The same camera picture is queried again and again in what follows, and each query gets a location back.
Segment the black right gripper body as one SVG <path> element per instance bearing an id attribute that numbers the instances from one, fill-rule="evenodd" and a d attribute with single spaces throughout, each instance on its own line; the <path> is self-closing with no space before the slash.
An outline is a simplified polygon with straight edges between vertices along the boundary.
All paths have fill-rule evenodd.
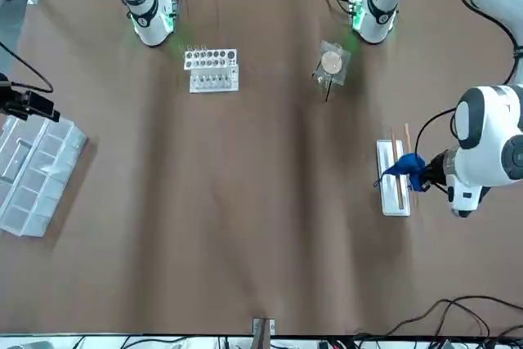
<path id="1" fill-rule="evenodd" d="M 25 96 L 11 87 L 10 81 L 1 81 L 1 113 L 18 119 L 29 117 Z"/>

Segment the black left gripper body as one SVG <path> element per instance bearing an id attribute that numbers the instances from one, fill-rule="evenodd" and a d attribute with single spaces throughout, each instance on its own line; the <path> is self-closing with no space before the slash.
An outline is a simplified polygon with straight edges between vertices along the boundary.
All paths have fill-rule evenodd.
<path id="1" fill-rule="evenodd" d="M 436 155 L 427 165 L 427 180 L 433 185 L 446 186 L 445 152 Z"/>

